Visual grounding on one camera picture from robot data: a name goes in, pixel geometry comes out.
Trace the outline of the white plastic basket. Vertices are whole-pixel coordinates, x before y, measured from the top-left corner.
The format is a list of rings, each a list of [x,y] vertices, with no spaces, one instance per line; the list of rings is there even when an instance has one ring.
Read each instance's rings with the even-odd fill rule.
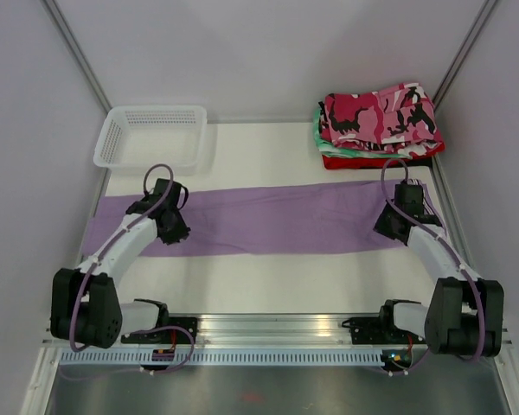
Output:
[[[206,140],[207,111],[199,105],[122,105],[102,125],[93,163],[116,174],[142,175],[157,163],[192,176]]]

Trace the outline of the lilac trousers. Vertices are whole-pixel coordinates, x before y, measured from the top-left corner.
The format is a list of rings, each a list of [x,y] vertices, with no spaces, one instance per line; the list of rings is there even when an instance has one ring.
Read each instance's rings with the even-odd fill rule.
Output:
[[[400,246],[399,241],[374,231],[386,205],[381,185],[387,186],[392,197],[398,182],[189,192],[181,208],[189,237],[169,246],[154,242],[140,256],[340,254]],[[119,226],[125,210],[143,196],[102,198],[87,227],[83,255],[95,254]]]

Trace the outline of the pink camouflage trousers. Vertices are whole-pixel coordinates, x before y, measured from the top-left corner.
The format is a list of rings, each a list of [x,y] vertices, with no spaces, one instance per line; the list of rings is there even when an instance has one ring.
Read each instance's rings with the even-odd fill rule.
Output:
[[[444,143],[434,103],[417,82],[369,93],[330,93],[319,109],[321,138],[340,149],[422,156]]]

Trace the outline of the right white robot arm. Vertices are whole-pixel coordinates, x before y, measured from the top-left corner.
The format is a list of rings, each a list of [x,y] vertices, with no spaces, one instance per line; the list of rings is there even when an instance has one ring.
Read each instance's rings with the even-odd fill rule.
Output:
[[[422,185],[402,180],[388,195],[375,231],[413,252],[434,280],[428,306],[388,300],[389,313],[377,320],[378,335],[397,342],[408,332],[419,335],[433,354],[467,360],[494,357],[502,348],[503,287],[483,279],[451,246],[439,217],[425,203]]]

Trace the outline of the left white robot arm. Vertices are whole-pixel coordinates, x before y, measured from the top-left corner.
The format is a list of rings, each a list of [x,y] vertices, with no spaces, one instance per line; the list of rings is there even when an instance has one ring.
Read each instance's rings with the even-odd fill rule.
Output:
[[[154,242],[166,246],[188,238],[181,208],[189,191],[179,182],[158,179],[151,192],[134,201],[99,250],[74,269],[61,268],[52,284],[49,331],[74,352],[109,348],[121,337],[164,342],[171,331],[165,303],[134,299],[121,303],[117,284]]]

